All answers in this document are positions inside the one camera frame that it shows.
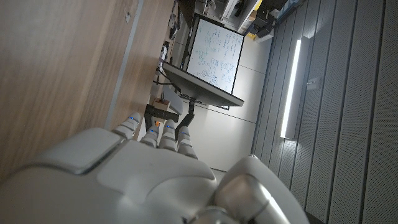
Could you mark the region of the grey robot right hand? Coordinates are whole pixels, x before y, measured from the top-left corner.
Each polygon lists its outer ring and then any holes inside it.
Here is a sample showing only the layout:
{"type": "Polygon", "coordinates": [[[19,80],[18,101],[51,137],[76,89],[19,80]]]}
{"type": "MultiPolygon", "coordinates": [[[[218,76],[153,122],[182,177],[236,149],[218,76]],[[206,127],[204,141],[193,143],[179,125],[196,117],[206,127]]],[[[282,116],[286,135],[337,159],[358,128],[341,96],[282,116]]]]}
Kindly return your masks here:
{"type": "Polygon", "coordinates": [[[1,184],[2,223],[307,223],[289,189],[256,156],[221,179],[187,127],[168,120],[133,140],[134,113],[35,156],[1,184]]]}

